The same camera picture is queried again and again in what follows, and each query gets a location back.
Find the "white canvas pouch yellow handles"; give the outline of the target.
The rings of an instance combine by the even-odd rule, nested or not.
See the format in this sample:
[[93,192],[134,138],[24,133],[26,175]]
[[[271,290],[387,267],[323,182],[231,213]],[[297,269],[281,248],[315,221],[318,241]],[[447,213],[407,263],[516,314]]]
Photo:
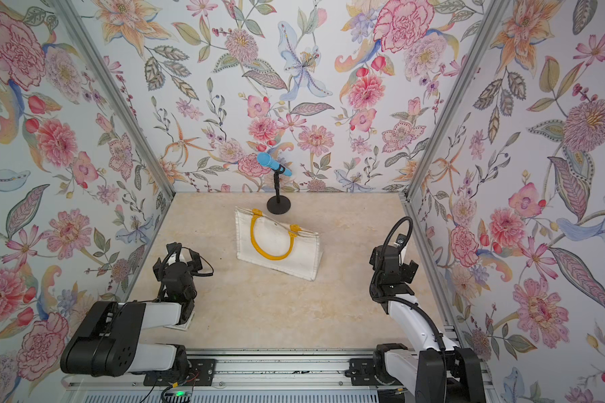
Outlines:
[[307,281],[316,279],[323,255],[319,233],[248,208],[235,208],[235,226],[238,260]]

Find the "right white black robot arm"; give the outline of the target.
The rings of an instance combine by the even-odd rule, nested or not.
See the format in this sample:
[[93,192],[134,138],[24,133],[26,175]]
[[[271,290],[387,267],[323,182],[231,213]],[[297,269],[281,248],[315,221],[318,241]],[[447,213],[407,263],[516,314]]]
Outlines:
[[407,235],[374,248],[370,295],[403,330],[411,348],[379,344],[372,356],[373,377],[383,385],[401,384],[417,402],[485,402],[482,361],[438,328],[420,307],[410,283],[418,270],[403,262]]

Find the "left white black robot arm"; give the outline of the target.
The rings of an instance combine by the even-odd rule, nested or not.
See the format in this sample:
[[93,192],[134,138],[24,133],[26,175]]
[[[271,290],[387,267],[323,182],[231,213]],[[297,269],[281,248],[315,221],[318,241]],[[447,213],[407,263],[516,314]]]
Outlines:
[[192,366],[184,346],[143,344],[139,338],[144,330],[187,324],[197,297],[193,279],[213,274],[203,272],[201,255],[194,250],[188,250],[189,258],[183,260],[181,243],[169,243],[166,250],[167,256],[152,268],[159,282],[157,296],[149,301],[94,303],[60,357],[64,374],[188,379]]

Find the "white QR code card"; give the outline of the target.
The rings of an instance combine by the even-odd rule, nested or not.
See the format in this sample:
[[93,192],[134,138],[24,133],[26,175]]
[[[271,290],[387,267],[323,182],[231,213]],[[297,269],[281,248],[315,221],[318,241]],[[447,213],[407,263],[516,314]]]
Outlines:
[[181,323],[181,324],[167,326],[167,328],[179,330],[179,331],[186,331],[189,329],[189,327],[193,321],[194,315],[195,315],[195,312],[192,312],[190,317],[188,318],[188,320],[186,320],[186,322]]

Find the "blue microphone on black stand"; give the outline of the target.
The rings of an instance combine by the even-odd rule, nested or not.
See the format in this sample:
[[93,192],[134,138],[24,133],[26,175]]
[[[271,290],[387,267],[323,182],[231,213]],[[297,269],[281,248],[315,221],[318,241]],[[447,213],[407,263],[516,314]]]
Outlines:
[[282,176],[290,177],[292,171],[273,159],[268,153],[261,152],[257,155],[256,159],[262,167],[268,168],[273,172],[275,195],[267,201],[267,210],[275,215],[287,213],[291,208],[291,201],[286,196],[281,195],[280,179]]

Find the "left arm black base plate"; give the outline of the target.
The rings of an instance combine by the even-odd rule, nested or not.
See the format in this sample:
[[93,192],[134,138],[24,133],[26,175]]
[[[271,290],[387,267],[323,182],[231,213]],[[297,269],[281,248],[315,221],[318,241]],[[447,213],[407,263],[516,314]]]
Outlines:
[[177,362],[172,369],[146,374],[143,386],[191,388],[211,386],[216,365],[216,359],[188,359],[186,364]]

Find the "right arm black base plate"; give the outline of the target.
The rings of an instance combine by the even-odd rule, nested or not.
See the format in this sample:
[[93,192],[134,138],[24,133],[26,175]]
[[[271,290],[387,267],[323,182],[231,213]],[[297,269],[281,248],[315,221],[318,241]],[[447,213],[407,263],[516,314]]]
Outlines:
[[382,359],[350,359],[344,371],[352,386],[405,387],[416,384],[418,358],[390,352]]

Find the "aluminium front rail frame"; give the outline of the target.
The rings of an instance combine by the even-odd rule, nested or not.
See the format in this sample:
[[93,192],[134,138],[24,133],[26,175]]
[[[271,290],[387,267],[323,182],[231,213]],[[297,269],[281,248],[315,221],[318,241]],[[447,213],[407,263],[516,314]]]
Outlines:
[[141,375],[69,375],[64,402],[412,402],[400,384],[377,381],[368,349],[193,349],[184,386]]

